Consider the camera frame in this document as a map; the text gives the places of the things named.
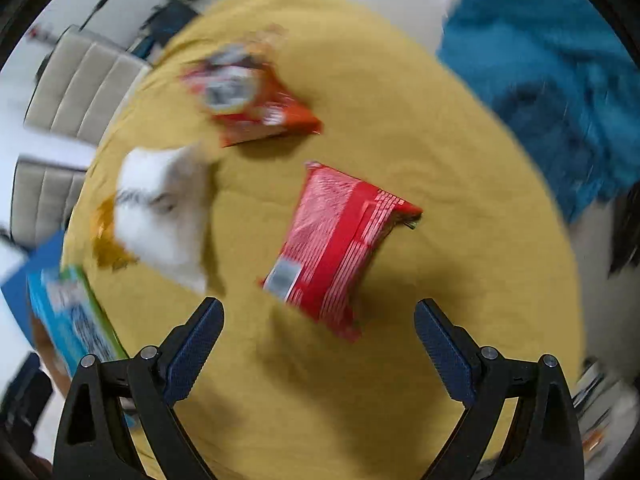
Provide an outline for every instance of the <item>cushioned chair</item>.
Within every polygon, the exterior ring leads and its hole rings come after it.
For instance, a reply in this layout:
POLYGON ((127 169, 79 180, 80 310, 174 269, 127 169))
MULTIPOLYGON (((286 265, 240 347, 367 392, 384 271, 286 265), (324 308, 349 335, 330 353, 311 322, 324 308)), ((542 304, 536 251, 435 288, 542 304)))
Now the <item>cushioned chair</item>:
POLYGON ((24 124, 98 145, 150 70, 108 40, 70 27, 40 75, 24 124))
POLYGON ((11 240, 32 250, 65 229, 85 174, 85 170, 20 158, 14 175, 11 240))

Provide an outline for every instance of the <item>silver bolt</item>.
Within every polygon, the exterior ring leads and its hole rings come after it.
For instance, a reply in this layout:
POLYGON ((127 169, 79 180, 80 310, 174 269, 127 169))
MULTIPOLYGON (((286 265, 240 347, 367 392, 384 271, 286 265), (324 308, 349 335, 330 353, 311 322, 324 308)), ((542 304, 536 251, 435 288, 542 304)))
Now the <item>silver bolt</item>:
POLYGON ((558 366, 558 359, 549 354, 545 355, 542 358, 542 362, 549 368, 555 368, 556 366, 558 366))
POLYGON ((498 351, 492 346, 483 346, 481 350, 482 357, 493 361, 498 357, 498 351))
POLYGON ((82 368, 88 368, 89 366, 93 366, 95 363, 95 357, 91 354, 85 355, 82 359, 80 359, 80 364, 82 368))
POLYGON ((143 359, 153 359, 158 354, 158 349, 155 346, 145 346, 140 351, 140 357, 143 359))

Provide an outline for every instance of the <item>barcode label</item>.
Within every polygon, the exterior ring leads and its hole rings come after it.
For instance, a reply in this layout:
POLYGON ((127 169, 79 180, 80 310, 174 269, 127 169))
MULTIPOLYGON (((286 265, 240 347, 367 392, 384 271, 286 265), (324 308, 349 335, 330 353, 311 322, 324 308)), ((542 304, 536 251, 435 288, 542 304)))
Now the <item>barcode label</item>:
POLYGON ((282 301, 287 301, 301 271, 301 264, 281 256, 264 280, 263 288, 282 301))

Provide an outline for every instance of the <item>red snack bag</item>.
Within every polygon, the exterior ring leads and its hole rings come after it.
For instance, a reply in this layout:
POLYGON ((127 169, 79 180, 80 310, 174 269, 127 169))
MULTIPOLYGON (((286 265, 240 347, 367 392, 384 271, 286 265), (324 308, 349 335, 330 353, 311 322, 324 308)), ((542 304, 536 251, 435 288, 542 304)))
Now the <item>red snack bag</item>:
POLYGON ((225 129, 222 146, 285 132, 317 134, 322 123, 279 81, 273 51, 284 32, 276 25, 225 45, 182 76, 225 129))
POLYGON ((262 288, 356 340, 348 302, 354 281, 393 226, 413 228, 421 214, 379 187, 310 162, 287 240, 262 288))

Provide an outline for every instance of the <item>yellow tablecloth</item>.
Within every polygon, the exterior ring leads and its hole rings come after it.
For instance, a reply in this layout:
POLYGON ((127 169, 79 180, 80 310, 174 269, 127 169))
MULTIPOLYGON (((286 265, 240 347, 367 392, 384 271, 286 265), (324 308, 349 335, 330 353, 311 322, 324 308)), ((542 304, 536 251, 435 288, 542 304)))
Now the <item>yellow tablecloth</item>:
MULTIPOLYGON (((98 149, 63 261, 84 265, 131 354, 161 342, 201 298, 144 265, 98 270, 89 217, 113 193, 133 147, 198 140, 218 161, 205 261, 226 324, 176 411, 221 480, 420 478, 462 412, 414 333, 412 313, 424 297, 479 344, 528 360, 550 352, 570 383, 577 377, 576 269, 540 176, 433 57, 345 0, 220 1, 171 42, 98 149), (216 127, 178 74, 270 23, 289 31, 278 73, 324 121, 324 134, 220 149, 216 127), (425 211, 415 231, 398 226, 377 250, 353 300, 364 320, 355 344, 256 284, 284 240, 306 160, 425 211)), ((143 440, 138 446, 149 454, 143 440)))

